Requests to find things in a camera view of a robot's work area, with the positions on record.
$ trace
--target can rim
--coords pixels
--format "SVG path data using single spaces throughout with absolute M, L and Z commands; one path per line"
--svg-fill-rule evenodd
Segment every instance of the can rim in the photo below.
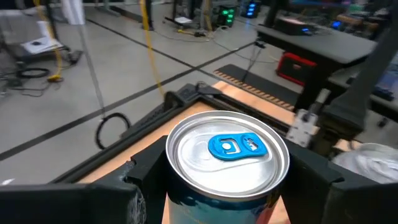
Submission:
M 271 131 L 273 133 L 273 136 L 275 136 L 275 140 L 281 144 L 280 148 L 282 151 L 285 151 L 285 158 L 284 158 L 284 162 L 286 163 L 286 166 L 284 166 L 285 170 L 283 170 L 280 173 L 280 177 L 279 179 L 277 179 L 276 181 L 274 181 L 272 184 L 270 184 L 270 186 L 266 187 L 264 190 L 258 191 L 258 192 L 254 192 L 252 194 L 246 194 L 246 195 L 229 195 L 229 194 L 223 194 L 220 192 L 210 192 L 209 190 L 205 189 L 204 187 L 200 187 L 199 185 L 195 184 L 194 182 L 192 182 L 189 178 L 185 177 L 185 175 L 183 174 L 183 172 L 181 170 L 178 169 L 178 164 L 176 164 L 175 162 L 172 162 L 173 159 L 173 155 L 171 153 L 171 151 L 169 150 L 170 147 L 170 142 L 172 140 L 174 140 L 173 138 L 170 138 L 170 136 L 173 136 L 173 133 L 178 131 L 178 127 L 180 126 L 180 124 L 186 120 L 191 119 L 194 116 L 200 116 L 201 114 L 204 113 L 214 113 L 214 112 L 227 112 L 227 113 L 231 113 L 231 114 L 238 114 L 240 116 L 244 116 L 246 118 L 251 119 L 252 121 L 256 121 L 261 123 L 262 125 L 264 125 L 265 127 L 269 128 L 269 130 L 267 131 Z M 278 185 L 280 185 L 280 183 L 285 179 L 287 172 L 289 170 L 289 165 L 290 165 L 290 154 L 289 154 L 289 150 L 287 149 L 286 143 L 284 142 L 284 140 L 282 139 L 282 137 L 276 133 L 276 131 L 274 131 L 268 124 L 263 123 L 262 121 L 253 118 L 252 116 L 243 114 L 243 113 L 238 113 L 238 112 L 234 112 L 234 111 L 222 111 L 222 110 L 216 110 L 216 111 L 205 111 L 205 112 L 200 112 L 200 113 L 196 113 L 193 115 L 190 115 L 188 117 L 186 117 L 185 119 L 181 120 L 178 124 L 176 124 L 173 129 L 171 130 L 171 132 L 169 133 L 169 136 L 167 137 L 166 140 L 166 155 L 167 155 L 167 159 L 169 161 L 169 164 L 171 165 L 172 169 L 177 173 L 177 175 L 183 179 L 183 181 L 185 182 L 185 184 L 188 184 L 189 186 L 193 187 L 195 190 L 203 193 L 203 194 L 207 194 L 207 195 L 211 195 L 212 197 L 219 197 L 219 198 L 230 198 L 230 199 L 251 199 L 251 198 L 258 198 L 263 196 L 264 194 L 266 194 L 267 192 L 270 192 L 271 190 L 273 190 L 274 188 L 276 188 Z

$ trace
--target paper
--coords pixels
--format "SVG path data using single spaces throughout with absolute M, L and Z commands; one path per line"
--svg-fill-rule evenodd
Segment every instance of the paper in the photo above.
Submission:
M 186 18 L 186 17 L 178 17 L 174 19 L 175 22 L 181 23 L 181 24 L 186 24 L 192 22 L 192 20 Z
M 40 54 L 49 50 L 62 47 L 63 45 L 55 40 L 48 37 L 42 37 L 39 39 L 31 40 L 29 42 L 21 44 L 31 54 Z

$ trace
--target blue light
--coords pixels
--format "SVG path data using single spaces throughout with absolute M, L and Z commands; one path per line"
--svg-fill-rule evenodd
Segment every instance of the blue light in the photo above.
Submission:
M 335 22 L 332 23 L 331 26 L 332 26 L 333 28 L 338 28 L 338 27 L 340 26 L 340 24 L 341 24 L 340 21 L 335 21 Z

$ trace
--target black table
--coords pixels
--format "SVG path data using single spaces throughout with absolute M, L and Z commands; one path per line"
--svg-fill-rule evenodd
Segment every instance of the black table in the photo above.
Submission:
M 308 110 L 333 72 L 363 62 L 376 44 L 336 30 L 313 36 L 287 35 L 262 25 L 257 26 L 256 30 L 261 41 L 317 64 L 297 99 L 295 111 L 302 108 Z

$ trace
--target blue pull tab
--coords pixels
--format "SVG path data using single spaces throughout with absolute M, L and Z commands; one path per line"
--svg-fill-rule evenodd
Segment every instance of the blue pull tab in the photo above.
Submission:
M 219 134 L 209 140 L 208 148 L 214 157 L 224 161 L 264 156 L 268 153 L 266 145 L 255 133 Z

